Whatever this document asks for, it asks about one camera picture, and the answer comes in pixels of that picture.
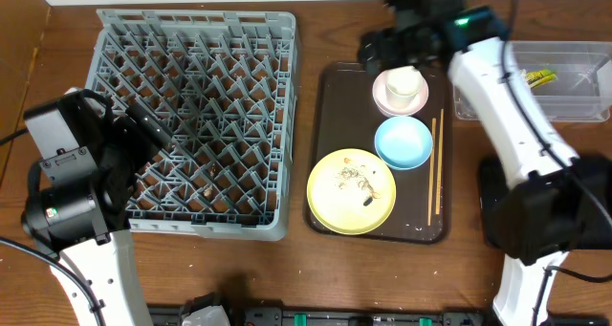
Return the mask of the pink plastic bowl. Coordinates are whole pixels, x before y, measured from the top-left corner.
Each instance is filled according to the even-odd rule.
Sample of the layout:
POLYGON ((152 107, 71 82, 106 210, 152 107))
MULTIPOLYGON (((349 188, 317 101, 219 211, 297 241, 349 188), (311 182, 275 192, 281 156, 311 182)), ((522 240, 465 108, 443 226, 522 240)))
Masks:
POLYGON ((387 117, 416 114, 425 106, 428 94, 424 76, 413 66, 380 73, 372 87, 372 97, 379 110, 387 117))

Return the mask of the green snack wrapper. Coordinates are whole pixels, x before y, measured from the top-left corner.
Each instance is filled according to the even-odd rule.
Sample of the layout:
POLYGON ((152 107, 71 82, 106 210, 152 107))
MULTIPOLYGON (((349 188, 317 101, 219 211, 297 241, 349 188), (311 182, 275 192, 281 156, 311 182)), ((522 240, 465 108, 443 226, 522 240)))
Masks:
POLYGON ((520 74, 531 89, 557 80, 557 74, 548 69, 534 72, 521 70, 520 74))

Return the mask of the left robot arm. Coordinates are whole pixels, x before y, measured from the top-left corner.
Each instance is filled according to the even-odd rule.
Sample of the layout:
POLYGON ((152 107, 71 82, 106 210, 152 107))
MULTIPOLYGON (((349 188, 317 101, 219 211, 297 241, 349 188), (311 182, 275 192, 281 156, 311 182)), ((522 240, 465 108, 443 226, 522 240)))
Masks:
POLYGON ((126 216, 137 173, 171 142, 145 107, 116 116, 110 100, 76 89, 28 110, 41 155, 21 215, 81 325, 149 325, 126 216))

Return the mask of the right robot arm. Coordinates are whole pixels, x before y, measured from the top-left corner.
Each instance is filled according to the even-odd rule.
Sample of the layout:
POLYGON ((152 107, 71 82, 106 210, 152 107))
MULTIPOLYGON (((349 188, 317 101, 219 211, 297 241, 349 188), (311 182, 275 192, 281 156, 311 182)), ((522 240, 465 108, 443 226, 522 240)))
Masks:
POLYGON ((358 52, 371 73, 440 62, 476 111, 504 172, 507 194, 483 213, 504 252, 492 310, 502 325, 548 325, 546 305, 572 250, 611 246, 611 162, 581 157, 537 104, 517 67, 513 18, 465 0, 384 0, 392 28, 365 34, 358 52))

